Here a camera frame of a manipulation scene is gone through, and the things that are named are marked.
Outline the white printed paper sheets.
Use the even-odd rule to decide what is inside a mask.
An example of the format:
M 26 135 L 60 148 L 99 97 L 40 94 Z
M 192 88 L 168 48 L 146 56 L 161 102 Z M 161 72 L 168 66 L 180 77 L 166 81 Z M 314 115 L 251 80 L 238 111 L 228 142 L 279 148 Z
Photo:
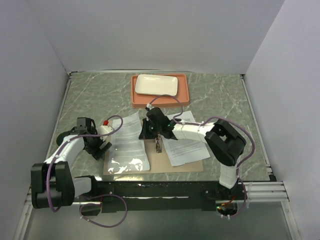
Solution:
M 161 137 L 163 146 L 173 167 L 201 161 L 210 157 L 203 142 L 188 139 L 167 139 Z

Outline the tan paper folder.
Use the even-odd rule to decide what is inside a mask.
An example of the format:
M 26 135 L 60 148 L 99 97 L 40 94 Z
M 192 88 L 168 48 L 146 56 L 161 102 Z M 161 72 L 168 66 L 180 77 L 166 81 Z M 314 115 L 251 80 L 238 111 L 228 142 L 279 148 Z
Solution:
M 111 136 L 106 137 L 107 141 L 111 141 Z M 186 163 L 180 166 L 172 166 L 170 159 L 166 153 L 165 147 L 163 145 L 162 138 L 159 140 L 161 152 L 156 152 L 156 141 L 143 140 L 145 146 L 145 152 L 149 161 L 150 170 L 133 172 L 126 174 L 160 174 L 160 173 L 183 173 L 183 172 L 202 172 L 204 170 L 202 160 Z M 107 173 L 109 160 L 109 151 L 105 154 L 103 174 L 104 175 L 115 175 Z

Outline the white printed paper sheet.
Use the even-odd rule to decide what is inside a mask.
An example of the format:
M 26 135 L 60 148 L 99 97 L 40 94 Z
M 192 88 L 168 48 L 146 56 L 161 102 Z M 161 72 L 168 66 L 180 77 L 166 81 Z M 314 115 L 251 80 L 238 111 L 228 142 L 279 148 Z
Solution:
M 145 143 L 139 139 L 142 125 L 136 112 L 123 118 L 120 129 L 110 136 L 106 172 L 111 175 L 129 174 L 150 170 Z

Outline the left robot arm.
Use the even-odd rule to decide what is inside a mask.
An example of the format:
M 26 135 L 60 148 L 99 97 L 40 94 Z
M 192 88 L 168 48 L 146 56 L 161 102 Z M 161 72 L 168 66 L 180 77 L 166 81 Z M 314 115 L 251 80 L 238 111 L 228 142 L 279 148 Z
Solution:
M 53 212 L 70 206 L 83 196 L 94 201 L 99 195 L 93 175 L 72 177 L 70 167 L 80 152 L 86 151 L 95 160 L 102 160 L 112 146 L 107 136 L 114 129 L 107 121 L 97 127 L 88 117 L 79 117 L 76 126 L 56 138 L 57 150 L 43 163 L 31 167 L 31 202 L 35 209 L 51 208 Z

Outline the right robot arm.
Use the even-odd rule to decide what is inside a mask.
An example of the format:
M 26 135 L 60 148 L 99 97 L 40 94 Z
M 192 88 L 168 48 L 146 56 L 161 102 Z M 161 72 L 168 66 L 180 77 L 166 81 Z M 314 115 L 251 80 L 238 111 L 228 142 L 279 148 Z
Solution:
M 151 140 L 157 135 L 169 140 L 191 140 L 208 145 L 220 162 L 218 193 L 223 199 L 236 194 L 238 183 L 237 164 L 243 154 L 246 140 L 224 119 L 216 122 L 188 122 L 182 119 L 169 119 L 158 107 L 147 105 L 146 117 L 142 119 L 140 140 Z

